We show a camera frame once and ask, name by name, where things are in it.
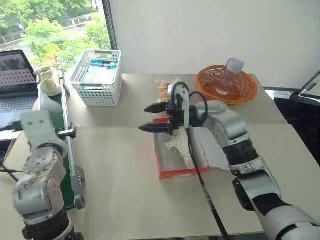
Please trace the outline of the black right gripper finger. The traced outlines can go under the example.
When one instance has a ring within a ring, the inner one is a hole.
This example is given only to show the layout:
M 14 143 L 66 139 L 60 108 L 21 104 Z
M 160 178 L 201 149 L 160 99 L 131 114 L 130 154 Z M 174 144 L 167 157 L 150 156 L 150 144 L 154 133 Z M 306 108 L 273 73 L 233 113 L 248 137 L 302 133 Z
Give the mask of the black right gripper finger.
M 167 111 L 168 103 L 167 102 L 158 102 L 153 103 L 149 106 L 147 106 L 144 109 L 144 112 L 146 113 L 163 113 Z
M 148 122 L 138 127 L 143 132 L 160 134 L 165 133 L 168 135 L 173 134 L 173 127 L 170 123 Z

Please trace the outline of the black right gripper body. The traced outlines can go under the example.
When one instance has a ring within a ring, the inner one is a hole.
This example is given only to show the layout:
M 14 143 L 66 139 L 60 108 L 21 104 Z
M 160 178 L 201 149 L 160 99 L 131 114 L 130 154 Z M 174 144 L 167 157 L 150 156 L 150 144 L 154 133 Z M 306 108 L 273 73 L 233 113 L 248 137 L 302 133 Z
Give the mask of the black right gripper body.
M 177 98 L 174 101 L 169 100 L 166 103 L 166 113 L 168 114 L 169 127 L 168 134 L 173 135 L 174 130 L 184 126 L 185 123 L 185 111 L 183 110 L 183 99 Z

